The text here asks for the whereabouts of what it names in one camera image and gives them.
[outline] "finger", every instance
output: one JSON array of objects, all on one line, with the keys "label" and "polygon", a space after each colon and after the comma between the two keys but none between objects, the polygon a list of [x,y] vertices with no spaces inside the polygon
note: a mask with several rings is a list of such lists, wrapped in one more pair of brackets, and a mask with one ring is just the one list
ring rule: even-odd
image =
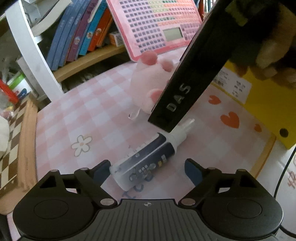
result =
[{"label": "finger", "polygon": [[258,79],[258,80],[267,80],[268,79],[268,77],[265,76],[263,69],[261,69],[257,66],[251,66],[250,70],[252,71],[252,73],[256,79]]},{"label": "finger", "polygon": [[237,65],[235,63],[233,63],[233,66],[234,66],[235,73],[239,77],[243,77],[247,73],[247,71],[248,71],[248,67],[247,66],[240,66],[240,65]]},{"label": "finger", "polygon": [[296,87],[296,69],[285,68],[273,77],[273,80],[282,85]]},{"label": "finger", "polygon": [[274,66],[268,66],[267,68],[263,69],[263,74],[267,78],[271,78],[271,77],[275,76],[277,73],[278,72]]},{"label": "finger", "polygon": [[279,9],[278,24],[263,43],[256,59],[256,64],[262,69],[284,57],[296,34],[296,16],[282,4]]}]

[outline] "black cable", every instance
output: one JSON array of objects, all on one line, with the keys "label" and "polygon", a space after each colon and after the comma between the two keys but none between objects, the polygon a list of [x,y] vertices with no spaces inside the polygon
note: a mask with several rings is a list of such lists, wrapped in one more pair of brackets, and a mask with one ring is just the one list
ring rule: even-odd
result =
[{"label": "black cable", "polygon": [[[279,186],[281,185],[281,182],[282,182],[282,180],[283,180],[283,177],[284,177],[284,175],[285,175],[285,173],[286,173],[286,171],[287,171],[287,169],[288,169],[288,166],[290,165],[290,163],[291,163],[291,161],[292,161],[292,159],[293,159],[295,153],[296,153],[296,147],[294,148],[294,150],[293,150],[293,152],[292,152],[292,155],[290,156],[290,158],[289,158],[287,164],[285,165],[284,170],[283,170],[283,172],[281,173],[281,176],[280,176],[280,178],[279,178],[279,180],[278,180],[278,183],[277,183],[277,185],[276,185],[276,189],[275,189],[275,191],[274,191],[274,199],[276,199],[276,195],[277,195],[277,193],[278,193],[278,191],[279,191]],[[292,233],[292,232],[288,231],[288,230],[285,229],[282,225],[280,225],[279,228],[280,228],[280,230],[282,230],[283,233],[285,233],[285,234],[287,234],[288,236],[290,236],[290,237],[296,239],[296,234],[295,234],[295,233]]]}]

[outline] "small box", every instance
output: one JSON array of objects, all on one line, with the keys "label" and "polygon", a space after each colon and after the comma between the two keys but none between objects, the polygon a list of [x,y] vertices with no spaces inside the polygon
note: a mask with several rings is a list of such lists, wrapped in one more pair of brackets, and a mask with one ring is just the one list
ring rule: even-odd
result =
[{"label": "small box", "polygon": [[123,45],[121,34],[118,31],[109,33],[110,43],[116,47]]}]

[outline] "chessboard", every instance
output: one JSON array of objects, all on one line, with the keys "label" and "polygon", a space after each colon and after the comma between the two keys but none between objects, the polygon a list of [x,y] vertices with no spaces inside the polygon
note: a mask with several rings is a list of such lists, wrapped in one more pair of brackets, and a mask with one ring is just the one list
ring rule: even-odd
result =
[{"label": "chessboard", "polygon": [[[25,193],[37,183],[35,168],[37,111],[32,96],[27,96],[15,106],[14,117],[9,121],[9,143],[5,154],[0,158],[1,214],[12,211]],[[16,198],[17,201],[9,200],[9,197]]]}]

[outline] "blue book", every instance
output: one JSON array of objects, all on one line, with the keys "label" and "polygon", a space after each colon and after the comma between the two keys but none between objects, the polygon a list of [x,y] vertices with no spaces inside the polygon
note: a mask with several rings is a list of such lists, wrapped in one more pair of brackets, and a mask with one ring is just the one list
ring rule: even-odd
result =
[{"label": "blue book", "polygon": [[74,9],[73,9],[65,27],[64,27],[63,33],[62,33],[59,43],[57,45],[57,50],[54,55],[54,60],[52,62],[51,70],[57,70],[59,68],[59,60],[61,59],[62,52],[63,52],[64,46],[65,46],[65,43],[67,41],[69,32],[72,28],[74,20],[76,19],[77,15],[79,13],[79,10],[82,7],[82,4],[84,3],[84,1],[85,0],[77,0],[77,2],[74,5]]},{"label": "blue book", "polygon": [[[87,34],[87,30],[89,29],[90,24],[91,23],[88,23],[87,24],[87,26],[86,26],[86,28],[85,28],[85,30],[83,32],[83,35],[82,35],[81,39],[84,39],[85,38],[85,36]],[[79,52],[81,50],[82,44],[83,44],[83,41],[80,41],[79,46],[78,46],[78,49],[77,49],[77,52],[76,52],[75,60],[78,59],[78,55],[79,55]]]},{"label": "blue book", "polygon": [[102,2],[100,4],[98,10],[96,11],[96,14],[94,15],[94,18],[89,26],[89,29],[87,30],[87,34],[84,38],[83,44],[82,44],[80,52],[79,52],[80,55],[86,55],[87,49],[89,48],[89,44],[91,42],[93,34],[96,30],[96,27],[103,15],[105,9],[106,9],[106,7],[107,7],[106,0],[102,0]]},{"label": "blue book", "polygon": [[82,7],[80,8],[79,10],[79,13],[77,14],[77,17],[74,21],[74,24],[72,25],[71,27],[71,30],[69,32],[69,35],[68,35],[68,38],[66,40],[66,43],[64,45],[64,49],[63,49],[63,52],[62,52],[62,56],[61,56],[61,59],[59,61],[59,66],[62,67],[65,65],[65,62],[66,62],[66,59],[67,59],[67,55],[68,55],[68,52],[69,52],[69,48],[70,48],[70,45],[72,43],[72,40],[73,40],[73,37],[76,33],[76,30],[78,28],[78,25],[80,23],[80,20],[84,14],[84,12],[86,11],[89,3],[90,3],[91,0],[85,0]]},{"label": "blue book", "polygon": [[76,2],[77,2],[77,0],[72,0],[72,3],[66,8],[66,10],[59,22],[59,26],[54,34],[54,38],[52,40],[52,44],[50,45],[50,49],[49,49],[49,52],[48,52],[47,58],[46,58],[46,62],[48,64],[49,68],[52,67],[52,62],[54,59],[55,52],[57,50],[57,45],[58,45],[59,40],[61,38],[62,32],[65,28],[66,22],[68,21],[70,15],[71,15],[71,12],[74,9],[74,5]]}]

